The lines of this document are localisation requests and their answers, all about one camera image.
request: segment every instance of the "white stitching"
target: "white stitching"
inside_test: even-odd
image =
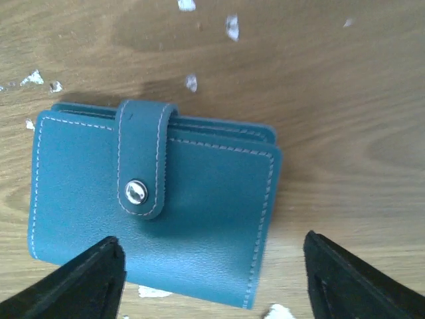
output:
[[[81,125],[81,126],[89,126],[89,127],[92,127],[92,128],[101,128],[101,129],[105,129],[105,130],[109,130],[109,131],[113,130],[112,128],[109,128],[107,126],[92,125],[92,124],[87,124],[87,123],[59,120],[58,118],[51,118],[49,116],[45,116],[44,118],[41,118],[39,137],[38,137],[39,142],[37,143],[37,156],[36,156],[36,162],[35,162],[35,167],[36,167],[36,169],[35,169],[35,190],[34,190],[35,197],[34,197],[34,209],[33,209],[33,227],[31,229],[31,250],[33,251],[34,258],[36,258],[36,259],[39,259],[39,257],[37,256],[37,254],[35,252],[34,235],[35,235],[35,221],[36,221],[36,218],[37,218],[37,205],[38,205],[38,201],[39,201],[40,143],[41,143],[41,135],[42,135],[42,132],[43,132],[43,122],[46,119],[52,120],[52,121],[55,121],[55,122],[67,123],[67,124],[76,124],[76,125]]]
[[[177,139],[177,138],[169,138],[169,140],[172,141],[172,142],[192,144],[192,141],[189,141],[189,140],[180,140],[180,139]],[[266,186],[266,194],[264,196],[264,202],[263,202],[262,211],[261,211],[260,223],[258,225],[257,240],[256,240],[255,246],[254,246],[254,255],[252,256],[250,276],[248,277],[248,286],[246,288],[244,302],[242,304],[242,307],[244,309],[246,309],[248,307],[248,301],[249,301],[251,293],[252,293],[252,291],[251,291],[252,281],[254,280],[254,275],[255,275],[254,268],[257,265],[258,252],[260,251],[260,241],[261,241],[260,239],[261,239],[261,235],[262,235],[262,231],[263,231],[263,224],[264,224],[265,216],[267,214],[268,199],[269,199],[270,190],[271,190],[270,186],[272,184],[274,158],[273,158],[273,155],[271,153],[266,153],[266,152],[247,150],[247,149],[242,149],[242,148],[232,148],[232,147],[226,147],[226,146],[221,146],[221,145],[216,145],[216,144],[205,144],[205,143],[202,143],[202,142],[195,142],[195,143],[196,143],[196,145],[199,145],[199,146],[206,146],[206,147],[209,147],[209,148],[217,148],[219,150],[230,150],[230,151],[233,151],[233,152],[248,153],[248,154],[253,154],[253,155],[257,155],[257,156],[266,156],[270,160],[268,180],[267,180],[267,186]]]
[[[157,157],[156,157],[157,158],[157,164],[158,164],[158,151],[159,151],[159,127],[161,125],[161,120],[162,120],[162,116],[163,116],[163,113],[164,113],[164,109],[161,113],[161,117],[160,117],[159,123],[158,123],[158,133],[157,133],[158,140],[157,140]],[[38,188],[39,188],[39,182],[38,182],[38,180],[39,180],[39,160],[40,160],[39,154],[40,154],[40,143],[41,143],[41,135],[42,135],[42,131],[43,131],[44,119],[49,119],[49,120],[67,123],[67,124],[77,124],[77,125],[91,126],[91,127],[95,127],[95,128],[104,128],[104,129],[107,129],[107,130],[112,130],[112,128],[109,128],[109,127],[94,126],[94,125],[91,125],[91,124],[85,124],[85,123],[80,123],[80,122],[70,122],[70,121],[66,121],[66,120],[59,120],[59,119],[56,119],[56,118],[50,118],[48,116],[41,119],[40,130],[39,130],[39,142],[37,144],[35,200],[34,200],[34,209],[33,209],[33,212],[34,212],[33,228],[31,230],[31,246],[32,246],[34,258],[36,258],[36,259],[38,259],[38,256],[35,253],[34,233],[35,233],[35,221],[36,221],[36,216],[37,216],[37,199],[38,199]],[[191,142],[192,142],[192,141],[189,141],[189,140],[180,140],[180,139],[175,139],[175,138],[169,138],[169,141],[186,143],[186,144],[191,144]],[[217,148],[217,149],[220,149],[220,150],[229,150],[229,151],[232,151],[232,152],[249,153],[249,154],[253,154],[253,155],[257,155],[257,156],[266,156],[270,160],[269,174],[268,174],[268,180],[267,180],[267,186],[266,186],[266,194],[264,196],[264,202],[263,202],[263,208],[262,208],[261,217],[260,217],[260,223],[258,225],[257,240],[255,241],[255,245],[254,245],[254,254],[252,256],[250,276],[248,277],[248,285],[247,285],[246,292],[245,292],[244,302],[242,304],[243,308],[247,308],[248,307],[248,301],[249,301],[250,295],[252,293],[252,291],[251,291],[252,290],[252,281],[254,280],[254,275],[255,275],[254,268],[257,264],[258,252],[260,251],[260,242],[261,242],[260,239],[261,239],[261,235],[262,235],[262,231],[263,231],[263,224],[264,224],[265,216],[267,214],[267,206],[268,206],[268,200],[269,200],[269,197],[270,197],[270,188],[271,188],[270,186],[272,184],[272,176],[273,176],[273,170],[274,170],[274,158],[273,158],[273,155],[271,153],[266,153],[266,152],[259,152],[259,151],[255,151],[255,150],[247,150],[247,149],[232,148],[232,147],[222,148],[220,145],[208,144],[208,143],[202,143],[202,142],[195,142],[195,143],[198,146],[204,146],[204,147],[208,147],[208,148]]]
[[[161,123],[162,123],[162,119],[163,119],[163,115],[165,110],[167,109],[167,107],[170,104],[166,104],[163,108],[162,108],[162,112],[161,115],[159,117],[159,121],[158,121],[158,127],[157,127],[157,153],[155,156],[155,160],[156,160],[156,168],[155,168],[155,199],[154,199],[154,203],[153,203],[153,207],[150,211],[148,211],[147,213],[140,213],[137,214],[133,211],[129,211],[128,209],[126,209],[121,202],[120,199],[120,152],[121,152],[121,122],[122,122],[122,114],[124,113],[124,109],[127,106],[127,103],[129,101],[127,101],[121,109],[121,114],[120,114],[120,123],[118,124],[118,164],[117,164],[117,198],[118,198],[118,203],[120,203],[121,208],[126,211],[129,214],[132,215],[137,215],[137,216],[149,216],[150,214],[153,213],[153,211],[155,210],[155,208],[158,205],[158,169],[159,169],[159,138],[160,138],[160,129],[161,129]]]
[[[267,142],[267,137],[263,133],[255,132],[255,131],[249,131],[249,130],[240,130],[238,128],[216,128],[214,126],[207,126],[207,125],[195,125],[195,124],[184,124],[184,123],[170,123],[171,126],[183,126],[188,128],[207,128],[209,130],[217,130],[217,131],[225,131],[225,132],[233,132],[233,133],[241,133],[241,134],[248,134],[248,135],[254,135],[259,136],[263,139],[264,142]]]
[[[59,112],[67,112],[67,113],[74,113],[74,114],[86,114],[86,115],[96,115],[104,118],[110,118],[114,119],[115,116],[109,115],[109,114],[99,114],[94,112],[85,112],[85,111],[76,111],[76,110],[59,110]],[[263,139],[264,142],[267,142],[268,139],[265,134],[250,130],[241,130],[238,128],[223,128],[223,127],[215,127],[215,126],[208,126],[208,125],[195,125],[195,124],[185,124],[185,123],[169,123],[170,126],[180,126],[184,128],[206,128],[209,130],[216,130],[216,131],[224,131],[224,132],[233,132],[233,133],[241,133],[241,134],[248,134],[253,136],[258,136]]]

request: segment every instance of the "wooden surface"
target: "wooden surface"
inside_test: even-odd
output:
[[[46,83],[0,92],[0,300],[56,268],[27,252],[25,119],[57,100],[127,97],[273,125],[286,157],[253,311],[141,299],[127,284],[119,318],[258,318],[272,302],[312,318],[310,229],[425,294],[425,2],[196,2],[193,13],[176,0],[2,2],[0,85],[36,68]],[[233,13],[237,43],[224,31]],[[184,86],[193,72],[196,94]],[[63,92],[49,93],[54,80]]]

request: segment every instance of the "white fleck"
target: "white fleck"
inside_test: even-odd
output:
[[[343,25],[344,28],[350,27],[354,23],[354,19],[348,18]]]
[[[163,298],[173,294],[159,289],[154,289],[146,286],[139,286],[139,297],[140,298]]]
[[[50,93],[57,93],[64,89],[59,81],[54,81],[50,84]]]
[[[197,8],[194,0],[177,0],[180,11],[194,11]]]
[[[40,72],[38,70],[35,70],[33,73],[31,73],[26,78],[24,78],[20,85],[22,86],[28,82],[32,82],[35,84],[44,84],[44,80],[41,77]]]
[[[296,319],[288,308],[281,304],[274,304],[270,307],[270,311],[264,319]]]
[[[239,24],[237,15],[229,15],[227,17],[226,33],[233,41],[237,42],[239,40]]]
[[[198,89],[198,80],[197,80],[197,76],[194,74],[189,74],[188,76],[186,76],[186,81],[185,81],[186,87],[192,91],[193,93],[195,93]]]
[[[35,126],[33,121],[30,119],[25,120],[25,124],[27,125],[27,129],[35,131]]]

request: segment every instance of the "silver snap button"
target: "silver snap button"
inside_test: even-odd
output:
[[[140,205],[147,199],[147,188],[141,181],[133,179],[126,185],[126,197],[134,205]]]

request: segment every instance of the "blue wallet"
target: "blue wallet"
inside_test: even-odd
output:
[[[63,265],[113,235],[128,281],[252,307],[282,165],[271,127],[58,103],[38,116],[32,165],[35,259]]]

